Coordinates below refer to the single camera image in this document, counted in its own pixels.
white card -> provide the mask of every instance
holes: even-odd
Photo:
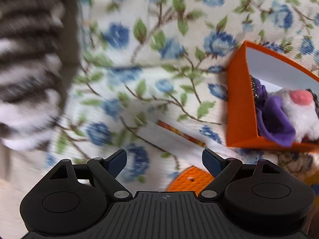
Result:
[[[217,143],[213,139],[210,139],[209,137],[190,129],[161,113],[157,113],[156,116],[156,121],[161,120],[164,123],[177,128],[179,131],[204,142],[210,150],[214,151],[221,157],[233,157],[241,159],[240,155],[238,155],[236,152]],[[179,158],[185,159],[189,162],[189,164],[207,172],[207,169],[202,163],[202,153],[204,148],[187,140],[186,138],[153,122],[148,122],[147,125],[141,127],[137,135],[154,144],[155,146],[158,146],[159,148]]]

pink nose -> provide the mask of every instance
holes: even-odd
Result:
[[[312,94],[306,90],[291,91],[289,95],[294,103],[302,106],[307,106],[314,100]]]

ridged black surface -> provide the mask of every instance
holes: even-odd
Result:
[[[24,239],[44,239],[36,233]],[[215,203],[198,201],[192,192],[139,192],[129,202],[115,203],[96,226],[55,239],[306,239],[301,233],[262,237],[232,224]]]

gray and white fur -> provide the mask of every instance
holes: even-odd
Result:
[[[60,115],[63,0],[0,0],[0,139],[14,150],[48,143]]]

orange box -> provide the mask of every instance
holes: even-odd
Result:
[[[268,92],[280,88],[310,88],[319,94],[319,78],[316,75],[271,49],[245,41],[227,69],[227,146],[273,151],[319,152],[319,145],[316,144],[293,143],[291,148],[285,148],[258,135],[249,75],[259,79]]]

